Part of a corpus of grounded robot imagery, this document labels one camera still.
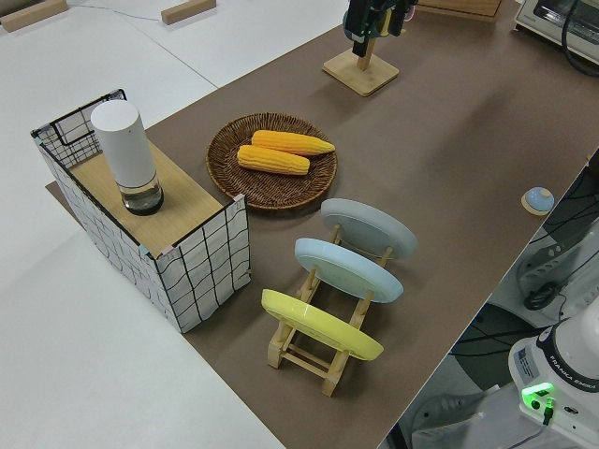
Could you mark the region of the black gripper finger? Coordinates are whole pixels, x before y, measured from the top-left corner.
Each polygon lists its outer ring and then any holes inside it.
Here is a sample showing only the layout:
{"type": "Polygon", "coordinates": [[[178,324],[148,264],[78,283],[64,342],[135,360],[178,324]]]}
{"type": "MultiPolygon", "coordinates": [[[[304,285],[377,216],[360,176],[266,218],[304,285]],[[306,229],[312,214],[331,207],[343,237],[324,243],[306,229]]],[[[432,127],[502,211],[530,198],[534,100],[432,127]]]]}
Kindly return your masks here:
{"type": "Polygon", "coordinates": [[[397,0],[390,17],[390,33],[398,36],[401,33],[406,14],[406,1],[397,0]]]}
{"type": "Polygon", "coordinates": [[[353,53],[364,57],[368,47],[370,15],[373,2],[351,0],[348,7],[348,35],[353,41],[353,53]]]}

